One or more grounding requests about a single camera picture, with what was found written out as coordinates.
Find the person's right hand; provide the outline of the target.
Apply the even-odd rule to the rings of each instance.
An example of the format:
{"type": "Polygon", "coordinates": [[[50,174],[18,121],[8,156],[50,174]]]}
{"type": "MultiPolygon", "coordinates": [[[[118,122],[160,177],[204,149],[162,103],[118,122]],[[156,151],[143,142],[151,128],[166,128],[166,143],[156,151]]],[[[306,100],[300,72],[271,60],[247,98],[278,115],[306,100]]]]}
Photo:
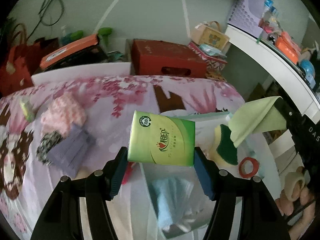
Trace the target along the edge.
{"type": "Polygon", "coordinates": [[[304,167],[285,176],[284,189],[275,202],[283,217],[291,220],[299,216],[290,226],[289,235],[291,239],[300,239],[316,216],[315,197],[308,189],[304,167]]]}

